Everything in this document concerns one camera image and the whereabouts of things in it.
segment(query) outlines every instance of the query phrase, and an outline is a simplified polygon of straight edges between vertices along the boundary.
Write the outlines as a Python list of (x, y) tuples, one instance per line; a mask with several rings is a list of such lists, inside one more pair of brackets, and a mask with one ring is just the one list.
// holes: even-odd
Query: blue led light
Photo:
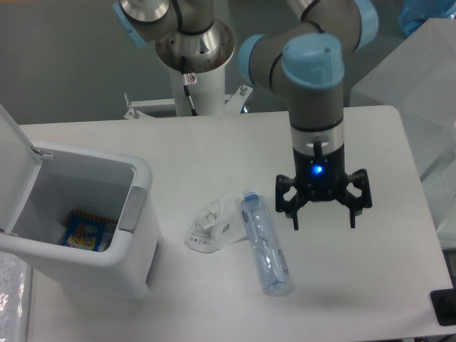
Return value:
[(312, 173), (313, 173), (315, 176), (320, 175), (322, 172), (323, 172), (322, 166), (320, 166), (320, 165), (315, 165), (315, 166), (312, 167)]

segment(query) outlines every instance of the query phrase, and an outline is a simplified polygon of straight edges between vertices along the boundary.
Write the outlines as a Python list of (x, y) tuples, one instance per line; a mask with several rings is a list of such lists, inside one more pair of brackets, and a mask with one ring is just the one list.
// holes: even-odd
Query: metal bracket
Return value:
[[(253, 88), (243, 84), (238, 88), (236, 93), (225, 95), (225, 114), (248, 113), (250, 108), (245, 102), (252, 92)], [(124, 93), (124, 97), (128, 109), (128, 112), (124, 115), (125, 119), (138, 119), (142, 117), (155, 118), (154, 116), (146, 115), (143, 112), (156, 113), (172, 111), (175, 109), (175, 102), (172, 98), (130, 102), (127, 93)]]

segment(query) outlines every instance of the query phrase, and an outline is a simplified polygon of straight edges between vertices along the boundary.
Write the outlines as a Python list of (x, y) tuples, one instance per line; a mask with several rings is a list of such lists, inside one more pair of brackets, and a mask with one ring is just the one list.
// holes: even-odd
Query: crumpled plastic wrapper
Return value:
[(0, 252), (0, 341), (26, 342), (32, 268)]
[(184, 243), (202, 253), (213, 253), (245, 238), (247, 233), (230, 193), (210, 202), (193, 222)]

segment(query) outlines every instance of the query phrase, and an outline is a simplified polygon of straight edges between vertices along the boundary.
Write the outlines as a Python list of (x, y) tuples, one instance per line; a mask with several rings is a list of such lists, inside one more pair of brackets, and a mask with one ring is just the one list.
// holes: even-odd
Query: gray floor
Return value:
[[(19, 124), (115, 120), (131, 100), (171, 98), (166, 69), (153, 44), (135, 48), (117, 22), (114, 0), (0, 2), (0, 103)], [(351, 87), (404, 39), (397, 18), (402, 0), (373, 0), (377, 39), (346, 62)], [(216, 0), (215, 13), (232, 28), (237, 46), (252, 34), (277, 33), (298, 21), (286, 0)], [(237, 57), (227, 67), (227, 92), (242, 84)], [(285, 110), (255, 90), (253, 111)]]

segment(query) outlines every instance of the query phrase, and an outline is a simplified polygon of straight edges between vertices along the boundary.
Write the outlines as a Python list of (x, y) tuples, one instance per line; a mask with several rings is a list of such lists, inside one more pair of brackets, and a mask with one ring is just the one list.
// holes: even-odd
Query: cable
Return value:
[[(181, 73), (181, 75), (185, 74), (185, 64), (186, 64), (186, 62), (187, 62), (187, 59), (184, 56), (182, 56), (180, 58), (180, 73)], [(190, 104), (190, 110), (192, 111), (192, 116), (198, 116), (197, 110), (195, 109), (195, 105), (193, 103), (192, 96), (190, 95), (190, 89), (188, 88), (187, 84), (184, 84), (184, 93), (185, 93), (185, 96), (187, 96), (187, 98), (188, 98), (188, 102)]]

